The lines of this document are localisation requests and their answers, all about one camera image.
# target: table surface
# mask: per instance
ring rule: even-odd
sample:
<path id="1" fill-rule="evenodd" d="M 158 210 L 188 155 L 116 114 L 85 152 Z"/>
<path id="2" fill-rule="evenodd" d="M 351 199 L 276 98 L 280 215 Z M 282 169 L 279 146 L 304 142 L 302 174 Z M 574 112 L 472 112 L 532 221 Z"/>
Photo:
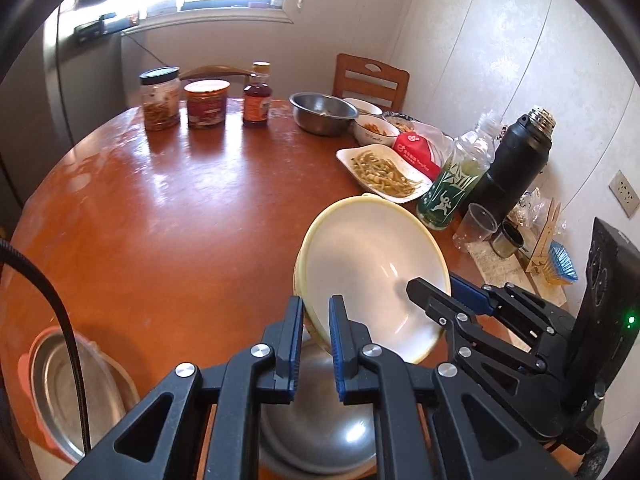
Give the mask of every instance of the table surface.
<path id="1" fill-rule="evenodd" d="M 288 102 L 273 102 L 263 128 L 242 125 L 236 99 L 224 128 L 189 130 L 182 114 L 180 126 L 147 134 L 132 108 L 95 130 L 29 199 L 12 239 L 56 287 L 74 329 L 122 364 L 141 396 L 179 362 L 208 367 L 258 341 L 283 316 L 311 222 L 362 193 L 335 158 L 354 140 L 302 132 Z M 453 229 L 433 232 L 449 269 L 481 284 L 471 257 L 453 247 Z M 17 367 L 56 322 L 11 269 L 1 297 L 12 409 L 46 447 Z M 425 364 L 445 359 L 441 340 Z"/>

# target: sauce bottle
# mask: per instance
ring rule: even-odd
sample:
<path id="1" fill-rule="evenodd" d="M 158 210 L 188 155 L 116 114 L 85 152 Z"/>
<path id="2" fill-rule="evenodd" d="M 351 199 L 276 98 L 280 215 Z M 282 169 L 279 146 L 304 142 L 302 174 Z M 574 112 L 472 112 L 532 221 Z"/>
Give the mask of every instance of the sauce bottle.
<path id="1" fill-rule="evenodd" d="M 242 122 L 245 126 L 265 126 L 269 119 L 271 94 L 269 86 L 270 63 L 257 61 L 252 66 L 249 84 L 244 88 L 244 111 Z"/>

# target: wooden chair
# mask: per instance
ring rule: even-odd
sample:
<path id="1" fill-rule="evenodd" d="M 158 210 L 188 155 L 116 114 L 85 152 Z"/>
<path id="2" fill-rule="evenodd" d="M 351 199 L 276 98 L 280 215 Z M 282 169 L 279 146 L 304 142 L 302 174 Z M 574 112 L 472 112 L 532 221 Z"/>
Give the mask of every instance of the wooden chair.
<path id="1" fill-rule="evenodd" d="M 347 77 L 347 72 L 355 72 L 368 77 L 396 83 L 396 88 L 389 88 L 370 81 Z M 380 63 L 366 57 L 338 54 L 335 60 L 334 95 L 342 97 L 345 92 L 354 92 L 365 96 L 390 101 L 391 106 L 376 104 L 383 110 L 399 112 L 402 110 L 406 89 L 409 86 L 409 73 L 391 65 Z"/>
<path id="2" fill-rule="evenodd" d="M 180 72 L 180 80 L 200 81 L 202 79 L 217 79 L 219 77 L 228 77 L 233 75 L 243 75 L 244 84 L 247 85 L 249 84 L 251 70 L 227 65 L 205 65 L 194 68 L 193 70 L 187 70 L 187 72 Z"/>

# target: black thermos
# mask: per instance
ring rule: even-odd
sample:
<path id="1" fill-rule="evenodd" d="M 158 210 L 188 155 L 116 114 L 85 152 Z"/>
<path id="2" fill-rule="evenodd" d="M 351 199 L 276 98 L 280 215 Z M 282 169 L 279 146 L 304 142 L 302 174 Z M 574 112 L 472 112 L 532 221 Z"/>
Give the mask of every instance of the black thermos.
<path id="1" fill-rule="evenodd" d="M 552 115 L 538 106 L 509 126 L 493 163 L 466 197 L 463 210 L 479 203 L 500 224 L 549 160 L 555 126 Z"/>

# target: white rectangular plate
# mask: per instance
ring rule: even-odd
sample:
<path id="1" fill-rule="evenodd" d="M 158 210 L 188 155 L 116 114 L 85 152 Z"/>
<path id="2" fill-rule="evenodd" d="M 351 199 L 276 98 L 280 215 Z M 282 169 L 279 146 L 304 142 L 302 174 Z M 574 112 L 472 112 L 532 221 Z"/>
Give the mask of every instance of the white rectangular plate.
<path id="1" fill-rule="evenodd" d="M 416 187 L 415 192 L 409 196 L 405 196 L 404 198 L 397 198 L 395 196 L 382 193 L 376 188 L 371 187 L 369 184 L 365 184 L 363 181 L 361 181 L 351 168 L 351 159 L 363 152 L 373 152 L 373 154 L 378 158 L 386 158 L 387 160 L 391 160 L 396 165 L 396 168 L 398 168 L 398 170 L 400 170 L 405 177 L 410 178 L 411 180 L 415 180 L 416 182 L 420 182 L 420 184 L 418 184 L 418 186 Z M 349 172 L 364 189 L 375 193 L 382 198 L 386 198 L 387 200 L 389 200 L 389 202 L 393 202 L 396 204 L 404 204 L 405 202 L 410 202 L 411 200 L 424 195 L 433 185 L 433 182 L 431 182 L 429 177 L 416 170 L 411 164 L 405 161 L 404 158 L 402 158 L 394 150 L 392 150 L 388 146 L 385 146 L 384 144 L 370 144 L 369 146 L 363 146 L 361 148 L 347 148 L 345 150 L 338 150 L 338 152 L 335 153 L 335 156 L 341 163 L 344 164 L 344 167 L 349 170 Z"/>

